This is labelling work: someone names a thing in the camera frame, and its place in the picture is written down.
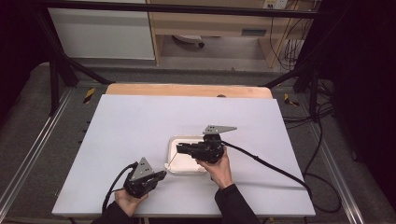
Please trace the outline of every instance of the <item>person arm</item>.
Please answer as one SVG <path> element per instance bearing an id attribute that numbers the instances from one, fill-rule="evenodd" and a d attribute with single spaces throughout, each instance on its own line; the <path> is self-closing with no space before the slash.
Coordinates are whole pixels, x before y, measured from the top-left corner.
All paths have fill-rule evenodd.
<path id="1" fill-rule="evenodd" d="M 147 199 L 149 195 L 146 194 L 140 199 L 137 199 L 128 194 L 125 189 L 115 192 L 115 201 L 111 203 L 107 210 L 92 224 L 130 224 L 133 223 L 132 216 L 137 209 L 137 206 Z"/>
<path id="2" fill-rule="evenodd" d="M 224 147 L 224 155 L 218 162 L 214 164 L 205 161 L 197 162 L 206 168 L 212 180 L 219 186 L 219 190 L 215 195 L 215 201 L 222 214 L 222 223 L 260 223 L 233 182 L 230 159 L 226 147 Z"/>

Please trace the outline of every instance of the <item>floor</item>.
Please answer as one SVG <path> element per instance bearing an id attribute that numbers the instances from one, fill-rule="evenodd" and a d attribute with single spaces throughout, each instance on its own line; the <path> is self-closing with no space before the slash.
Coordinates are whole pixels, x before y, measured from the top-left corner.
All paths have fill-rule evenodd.
<path id="1" fill-rule="evenodd" d="M 292 67 L 292 59 L 279 56 L 283 66 L 268 68 L 265 55 L 258 50 L 259 43 L 254 38 L 204 37 L 205 47 L 199 48 L 192 44 L 182 43 L 168 36 L 163 47 L 162 63 L 131 62 L 131 61 L 96 61 L 82 60 L 103 77 L 118 82 L 157 82 L 157 83 L 192 83 L 257 86 L 281 76 Z M 2 176 L 0 191 L 8 192 L 9 183 L 21 168 L 31 146 L 40 135 L 43 126 L 49 121 L 50 84 L 49 69 L 46 65 L 39 66 L 32 72 L 21 99 L 11 108 L 7 119 L 0 129 L 0 157 Z M 99 96 L 106 91 L 106 86 L 93 82 L 90 78 L 78 73 L 80 83 L 70 90 L 69 102 L 64 107 L 61 118 L 49 138 L 42 146 L 38 155 L 33 156 L 32 166 L 27 168 L 27 175 L 21 180 L 18 192 L 11 199 L 12 204 L 4 204 L 4 195 L 0 200 L 2 215 L 6 211 L 4 223 L 69 223 L 70 221 L 56 217 L 50 213 L 56 196 L 67 177 L 68 169 L 78 152 L 84 130 L 89 127 Z M 279 102 L 283 116 L 306 116 L 303 93 L 295 94 L 291 88 L 295 79 L 290 79 L 273 88 L 274 97 Z M 91 87 L 96 91 L 89 104 L 83 104 L 85 94 Z M 290 95 L 291 103 L 285 104 L 285 93 Z M 323 104 L 328 96 L 319 96 L 318 102 Z M 306 123 L 300 127 L 293 123 L 287 124 L 290 141 L 295 150 L 297 161 L 303 170 L 309 163 L 318 138 L 315 135 L 316 124 Z M 396 223 L 396 214 L 389 206 L 378 186 L 371 178 L 363 163 L 353 161 L 352 152 L 346 141 L 343 130 L 336 116 L 328 116 L 322 120 L 324 141 L 322 146 L 330 149 L 336 164 L 341 170 L 354 203 L 359 208 L 364 223 Z M 326 166 L 326 154 L 319 153 L 314 159 L 310 172 L 320 175 L 323 179 L 333 182 L 332 171 Z M 314 204 L 319 208 L 333 210 L 337 206 L 337 196 L 328 185 L 315 178 L 307 178 L 312 185 Z M 328 213 L 317 210 L 315 217 L 309 217 L 308 223 L 359 223 L 351 221 L 348 211 L 342 207 L 339 211 Z M 152 223 L 181 223 L 182 220 L 152 219 Z M 304 223 L 301 218 L 275 218 L 272 223 Z"/>

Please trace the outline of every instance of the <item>black metal pole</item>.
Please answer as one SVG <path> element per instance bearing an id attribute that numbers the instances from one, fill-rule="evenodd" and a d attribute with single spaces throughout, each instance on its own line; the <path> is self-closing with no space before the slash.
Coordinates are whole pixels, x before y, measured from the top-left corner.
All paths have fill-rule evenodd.
<path id="1" fill-rule="evenodd" d="M 91 71 L 90 69 L 86 68 L 85 66 L 83 66 L 80 63 L 77 63 L 76 61 L 74 61 L 73 59 L 71 59 L 70 57 L 68 57 L 67 55 L 64 55 L 64 58 L 73 66 L 75 67 L 77 70 L 79 70 L 80 72 L 84 73 L 85 75 L 95 79 L 96 81 L 100 82 L 101 84 L 111 84 L 111 83 L 115 83 L 115 81 L 110 81 L 108 79 L 105 79 L 104 77 L 101 77 L 99 75 L 97 75 L 96 73 L 94 73 L 93 71 Z"/>
<path id="2" fill-rule="evenodd" d="M 311 77 L 311 92 L 309 95 L 309 115 L 314 122 L 318 122 L 317 113 L 317 99 L 318 99 L 318 69 L 316 68 Z"/>
<path id="3" fill-rule="evenodd" d="M 316 11 L 296 11 L 265 8 L 245 8 L 245 7 L 205 7 L 187 5 L 166 5 L 166 4 L 137 4 L 137 3 L 108 3 L 108 2 L 88 2 L 88 1 L 65 1 L 65 0 L 37 0 L 37 4 L 43 7 L 54 8 L 74 8 L 90 10 L 111 10 L 111 11 L 141 11 L 141 12 L 169 12 L 169 13 L 195 13 L 195 14 L 215 14 L 215 15 L 235 15 L 252 17 L 275 17 L 275 18 L 303 18 L 320 19 L 328 18 L 331 13 Z"/>
<path id="4" fill-rule="evenodd" d="M 281 77 L 278 77 L 278 78 L 268 82 L 267 84 L 260 85 L 259 87 L 266 87 L 268 89 L 271 89 L 271 88 L 277 86 L 279 83 L 282 83 L 291 77 L 298 77 L 302 72 L 306 71 L 305 69 L 307 67 L 308 67 L 307 63 L 303 63 L 299 67 L 295 68 L 294 70 L 289 71 L 287 74 L 285 74 Z"/>
<path id="5" fill-rule="evenodd" d="M 59 74 L 62 76 L 66 86 L 76 86 L 78 84 L 78 79 L 69 64 L 66 63 L 63 57 L 63 49 L 59 46 L 56 37 L 49 28 L 46 20 L 44 19 L 41 10 L 37 12 L 32 12 L 38 25 L 40 26 L 43 34 L 45 35 L 47 42 L 49 43 L 49 54 L 55 60 L 58 66 Z"/>

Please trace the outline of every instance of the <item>white cabinet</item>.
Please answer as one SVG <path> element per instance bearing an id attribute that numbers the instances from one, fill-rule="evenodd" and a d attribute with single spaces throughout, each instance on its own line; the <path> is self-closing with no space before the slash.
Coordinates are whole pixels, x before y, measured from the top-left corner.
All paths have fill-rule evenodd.
<path id="1" fill-rule="evenodd" d="M 49 13 L 65 53 L 72 58 L 154 60 L 147 12 L 49 8 Z"/>

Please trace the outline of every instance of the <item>black cable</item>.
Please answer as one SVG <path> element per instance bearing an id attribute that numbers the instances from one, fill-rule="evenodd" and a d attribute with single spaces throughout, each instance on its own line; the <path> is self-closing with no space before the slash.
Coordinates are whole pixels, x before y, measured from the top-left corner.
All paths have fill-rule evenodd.
<path id="1" fill-rule="evenodd" d="M 302 21 L 302 20 L 303 20 L 303 19 L 297 20 L 297 22 L 295 22 L 295 23 L 291 26 L 291 28 L 289 29 L 288 33 L 286 34 L 286 37 L 288 37 L 288 36 L 290 35 L 291 31 L 295 28 L 295 26 L 296 26 L 300 21 Z"/>
<path id="2" fill-rule="evenodd" d="M 303 122 L 303 123 L 301 123 L 301 124 L 297 124 L 297 125 L 295 125 L 295 126 L 288 127 L 287 129 L 290 130 L 290 129 L 293 129 L 293 128 L 298 128 L 298 127 L 303 126 L 303 125 L 305 125 L 305 124 L 307 124 L 307 123 L 309 123 L 309 122 L 311 122 L 311 121 L 312 121 L 312 120 L 309 120 L 309 121 Z"/>
<path id="3" fill-rule="evenodd" d="M 136 163 L 128 165 L 128 166 L 125 167 L 125 168 L 121 171 L 121 173 L 116 177 L 116 179 L 114 180 L 113 184 L 112 184 L 111 187 L 110 187 L 110 190 L 107 192 L 107 195 L 106 195 L 106 197 L 105 197 L 105 200 L 103 201 L 103 205 L 102 205 L 102 214 L 103 214 L 103 213 L 106 211 L 106 209 L 107 209 L 107 203 L 108 203 L 108 200 L 110 199 L 111 193 L 113 192 L 114 186 L 117 184 L 117 182 L 119 181 L 119 179 L 120 179 L 120 177 L 123 175 L 123 173 L 125 173 L 126 170 L 128 170 L 128 169 L 130 169 L 130 168 L 133 168 L 134 166 L 136 166 Z"/>
<path id="4" fill-rule="evenodd" d="M 286 171 L 283 171 L 283 170 L 281 170 L 281 169 L 275 167 L 274 165 L 271 165 L 270 163 L 268 163 L 268 162 L 266 162 L 266 161 L 260 159 L 258 156 L 252 155 L 251 153 L 249 153 L 248 151 L 242 149 L 241 147 L 236 147 L 236 146 L 231 145 L 230 143 L 227 143 L 227 142 L 224 142 L 224 141 L 221 141 L 221 143 L 224 144 L 224 145 L 227 146 L 227 147 L 233 147 L 233 148 L 235 148 L 236 150 L 238 150 L 238 151 L 240 151 L 240 152 L 242 152 L 242 153 L 248 155 L 249 157 L 253 158 L 255 161 L 261 163 L 262 165 L 264 165 L 264 166 L 266 166 L 266 167 L 268 167 L 268 168 L 270 168 L 270 169 L 273 169 L 273 170 L 275 170 L 275 171 L 281 173 L 282 175 L 285 175 L 285 176 L 287 176 L 288 178 L 290 178 L 290 179 L 292 179 L 292 180 L 298 182 L 298 183 L 301 184 L 304 188 L 306 188 L 306 191 L 308 192 L 309 198 L 312 199 L 312 191 L 311 191 L 311 189 L 310 189 L 310 188 L 305 184 L 305 182 L 302 181 L 301 179 L 295 177 L 294 175 L 289 174 L 289 173 L 286 172 Z"/>
<path id="5" fill-rule="evenodd" d="M 305 167 L 305 169 L 304 169 L 304 171 L 303 171 L 303 177 L 304 177 L 304 179 L 305 179 L 305 177 L 308 176 L 308 175 L 309 175 L 309 176 L 312 176 L 312 177 L 314 177 L 314 178 L 317 178 L 317 179 L 323 181 L 324 183 L 326 183 L 327 185 L 329 185 L 329 186 L 332 188 L 332 190 L 335 192 L 335 195 L 336 195 L 337 200 L 338 200 L 338 204 L 337 204 L 337 207 L 336 207 L 335 209 L 333 209 L 333 210 L 324 209 L 324 208 L 321 208 L 320 206 L 316 205 L 315 203 L 312 203 L 312 204 L 314 205 L 315 208 L 317 208 L 318 210 L 320 210 L 320 211 L 322 211 L 322 212 L 326 212 L 326 213 L 336 213 L 336 212 L 338 212 L 338 211 L 340 210 L 340 208 L 341 208 L 341 206 L 342 206 L 342 204 L 341 204 L 341 197 L 340 197 L 338 191 L 336 190 L 336 188 L 332 185 L 332 183 L 330 183 L 329 181 L 325 180 L 324 178 L 322 178 L 322 177 L 320 177 L 320 176 L 318 176 L 318 175 L 313 175 L 313 174 L 308 173 L 309 167 L 312 165 L 312 162 L 314 161 L 315 157 L 318 155 L 318 151 L 319 151 L 319 149 L 320 149 L 320 145 L 321 145 L 321 142 L 322 142 L 322 139 L 323 139 L 323 128 L 322 128 L 321 121 L 320 121 L 320 118 L 322 118 L 321 115 L 323 115 L 323 114 L 322 114 L 323 111 L 325 111 L 325 114 L 330 114 L 330 112 L 332 112 L 332 106 L 327 107 L 327 108 L 325 108 L 325 109 L 323 109 L 323 110 L 321 109 L 323 106 L 328 105 L 328 104 L 330 104 L 330 102 L 326 102 L 326 103 L 324 103 L 324 104 L 322 104 L 322 105 L 320 105 L 320 106 L 318 107 L 317 121 L 318 121 L 318 126 L 319 126 L 319 131 L 320 131 L 319 140 L 318 140 L 318 145 L 317 145 L 317 147 L 315 148 L 315 152 L 314 152 L 314 154 L 312 155 L 312 157 L 311 157 L 309 163 L 306 165 L 306 167 Z"/>
<path id="6" fill-rule="evenodd" d="M 314 207 L 316 207 L 318 210 L 325 212 L 325 213 L 336 213 L 341 209 L 342 203 L 341 203 L 341 197 L 340 194 L 338 193 L 337 189 L 332 185 L 332 183 L 330 183 L 329 181 L 325 180 L 324 178 L 318 176 L 318 175 L 314 175 L 314 174 L 310 174 L 310 173 L 305 173 L 304 174 L 304 179 L 306 176 L 312 176 L 316 179 L 321 180 L 322 182 L 324 182 L 325 184 L 327 184 L 330 188 L 332 188 L 332 190 L 335 192 L 335 195 L 337 196 L 338 199 L 338 204 L 337 207 L 334 209 L 324 209 L 319 207 L 318 205 L 316 205 L 315 203 L 312 203 L 314 205 Z"/>
<path id="7" fill-rule="evenodd" d="M 320 118 L 324 118 L 324 117 L 332 114 L 332 112 L 333 112 L 333 108 L 332 108 L 332 106 L 330 106 L 330 107 L 327 107 L 327 108 L 321 110 L 321 112 L 318 113 L 318 116 Z M 285 124 L 301 123 L 301 122 L 306 124 L 307 122 L 312 121 L 312 117 L 286 117 L 286 116 L 284 116 L 282 118 L 283 118 Z"/>
<path id="8" fill-rule="evenodd" d="M 284 59 L 285 61 L 288 61 L 289 46 L 290 46 L 290 40 L 288 40 L 288 44 L 287 44 L 286 47 L 285 47 L 285 52 L 283 53 L 283 54 L 284 54 L 283 59 Z"/>
<path id="9" fill-rule="evenodd" d="M 293 5 L 293 3 L 294 3 L 294 1 L 290 1 L 290 3 L 287 6 L 285 6 L 285 10 L 288 9 L 289 7 L 291 7 L 291 5 Z"/>
<path id="10" fill-rule="evenodd" d="M 70 217 L 69 220 L 72 222 L 72 224 L 77 224 L 77 222 L 72 217 Z"/>
<path id="11" fill-rule="evenodd" d="M 276 54 L 276 52 L 275 52 L 275 50 L 274 50 L 274 47 L 273 47 L 273 45 L 272 45 L 272 32 L 273 32 L 273 27 L 274 27 L 274 17 L 271 18 L 270 47 L 271 47 L 271 50 L 272 50 L 272 52 L 274 53 L 274 55 L 275 55 L 277 61 L 279 62 L 280 66 L 281 66 L 282 68 L 284 68 L 285 70 L 288 70 L 288 68 L 285 68 L 285 67 L 284 67 L 284 66 L 286 66 L 286 64 L 283 64 L 283 63 L 280 61 L 280 59 L 279 59 L 279 57 L 277 56 L 277 54 Z"/>

